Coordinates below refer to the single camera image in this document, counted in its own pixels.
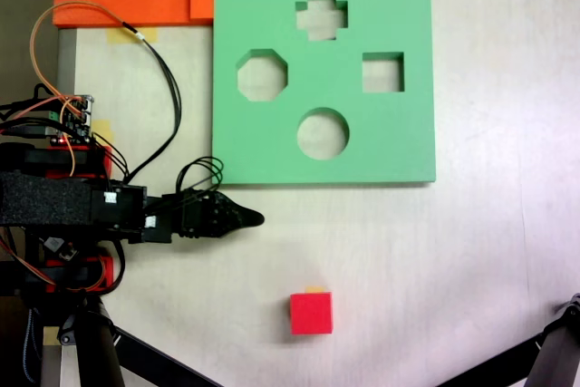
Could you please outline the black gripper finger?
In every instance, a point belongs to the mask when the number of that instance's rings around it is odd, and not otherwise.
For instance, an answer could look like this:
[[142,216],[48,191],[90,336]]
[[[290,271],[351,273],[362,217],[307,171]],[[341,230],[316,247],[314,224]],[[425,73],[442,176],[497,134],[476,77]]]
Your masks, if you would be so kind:
[[265,217],[258,211],[238,205],[222,193],[216,193],[211,207],[211,236],[223,237],[239,229],[259,227]]

